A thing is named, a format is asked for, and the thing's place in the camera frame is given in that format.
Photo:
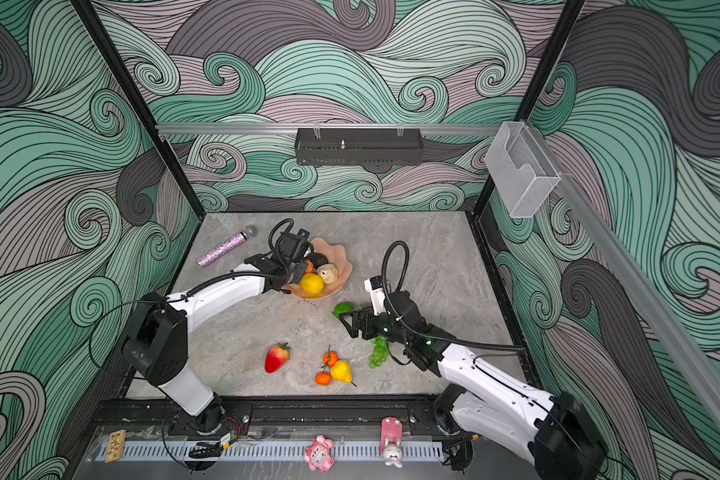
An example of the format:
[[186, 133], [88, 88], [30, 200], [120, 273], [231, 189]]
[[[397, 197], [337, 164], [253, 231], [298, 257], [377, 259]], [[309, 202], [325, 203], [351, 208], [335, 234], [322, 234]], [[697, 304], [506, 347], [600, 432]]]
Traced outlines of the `yellow fake lemon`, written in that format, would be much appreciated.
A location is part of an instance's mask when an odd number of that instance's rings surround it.
[[299, 286], [308, 295], [318, 295], [323, 292], [325, 283], [319, 274], [308, 273], [302, 277]]

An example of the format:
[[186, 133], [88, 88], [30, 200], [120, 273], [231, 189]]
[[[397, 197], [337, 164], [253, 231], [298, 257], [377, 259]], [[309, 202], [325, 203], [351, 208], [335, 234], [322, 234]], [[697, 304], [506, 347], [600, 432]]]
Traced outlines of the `beige fake pear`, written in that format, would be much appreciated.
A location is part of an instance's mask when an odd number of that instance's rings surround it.
[[338, 268], [331, 263], [321, 265], [317, 268], [317, 274], [322, 278], [325, 285], [333, 284], [338, 280]]

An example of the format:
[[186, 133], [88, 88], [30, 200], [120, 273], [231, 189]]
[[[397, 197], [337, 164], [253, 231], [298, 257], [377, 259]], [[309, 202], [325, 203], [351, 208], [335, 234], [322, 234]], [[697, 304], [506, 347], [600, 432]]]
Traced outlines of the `pink scalloped fruit bowl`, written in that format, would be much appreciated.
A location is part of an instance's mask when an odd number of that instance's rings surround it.
[[312, 245], [315, 253], [325, 256], [328, 263], [336, 268], [336, 279], [332, 283], [325, 284], [321, 292], [314, 294], [304, 291], [299, 282], [284, 287], [287, 292], [303, 300], [318, 300], [338, 293], [343, 289], [353, 270], [353, 265], [347, 258], [344, 246], [331, 245], [322, 238], [314, 239]]

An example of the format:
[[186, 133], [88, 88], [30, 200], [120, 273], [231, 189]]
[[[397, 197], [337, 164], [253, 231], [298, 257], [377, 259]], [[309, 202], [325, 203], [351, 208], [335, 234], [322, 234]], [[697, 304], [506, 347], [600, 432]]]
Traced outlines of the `green fake lime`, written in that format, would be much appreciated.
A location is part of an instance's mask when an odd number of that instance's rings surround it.
[[341, 302], [337, 304], [333, 309], [333, 316], [337, 319], [341, 319], [343, 315], [351, 314], [356, 309], [356, 306], [352, 302]]

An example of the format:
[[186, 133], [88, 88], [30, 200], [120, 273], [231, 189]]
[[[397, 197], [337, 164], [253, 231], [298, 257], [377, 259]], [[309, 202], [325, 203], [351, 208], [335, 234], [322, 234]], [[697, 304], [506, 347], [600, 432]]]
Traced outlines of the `yellow fake pear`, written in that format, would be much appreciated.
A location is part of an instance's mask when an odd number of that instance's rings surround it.
[[330, 370], [333, 380], [353, 385], [351, 365], [346, 360], [338, 360]]

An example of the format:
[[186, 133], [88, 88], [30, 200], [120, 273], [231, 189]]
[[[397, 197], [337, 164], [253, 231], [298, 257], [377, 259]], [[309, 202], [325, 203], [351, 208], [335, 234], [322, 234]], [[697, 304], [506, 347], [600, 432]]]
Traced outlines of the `red fake strawberry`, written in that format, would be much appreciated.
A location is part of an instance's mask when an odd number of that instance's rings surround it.
[[265, 372], [275, 373], [282, 368], [290, 358], [290, 347], [287, 342], [278, 343], [272, 346], [265, 358]]

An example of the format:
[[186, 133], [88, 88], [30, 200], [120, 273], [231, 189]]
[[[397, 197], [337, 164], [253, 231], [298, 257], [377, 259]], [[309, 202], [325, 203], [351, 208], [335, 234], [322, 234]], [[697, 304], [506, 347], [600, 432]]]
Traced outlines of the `dark fake avocado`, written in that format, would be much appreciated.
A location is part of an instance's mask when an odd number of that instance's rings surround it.
[[308, 260], [312, 263], [315, 269], [330, 263], [327, 257], [319, 252], [312, 252], [308, 256]]

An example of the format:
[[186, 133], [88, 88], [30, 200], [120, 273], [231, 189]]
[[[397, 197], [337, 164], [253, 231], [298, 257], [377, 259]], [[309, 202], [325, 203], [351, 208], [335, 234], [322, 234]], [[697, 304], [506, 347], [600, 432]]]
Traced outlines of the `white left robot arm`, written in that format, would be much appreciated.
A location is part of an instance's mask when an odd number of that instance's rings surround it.
[[217, 432], [225, 417], [218, 395], [189, 364], [189, 335], [205, 321], [255, 296], [301, 280], [314, 252], [310, 233], [293, 232], [286, 218], [273, 227], [269, 250], [230, 272], [184, 292], [143, 296], [130, 313], [116, 350], [151, 386], [161, 390], [193, 421], [201, 435]]

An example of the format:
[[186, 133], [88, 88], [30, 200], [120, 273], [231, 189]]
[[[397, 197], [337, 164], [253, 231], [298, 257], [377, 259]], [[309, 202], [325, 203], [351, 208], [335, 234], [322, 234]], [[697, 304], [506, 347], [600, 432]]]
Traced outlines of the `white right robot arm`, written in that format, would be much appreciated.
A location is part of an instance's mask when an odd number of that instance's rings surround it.
[[519, 380], [486, 358], [490, 345], [459, 340], [428, 323], [406, 291], [381, 277], [365, 282], [368, 306], [338, 305], [353, 338], [403, 346], [413, 365], [447, 380], [436, 415], [442, 431], [482, 436], [528, 461], [542, 479], [594, 479], [609, 449], [583, 402]]

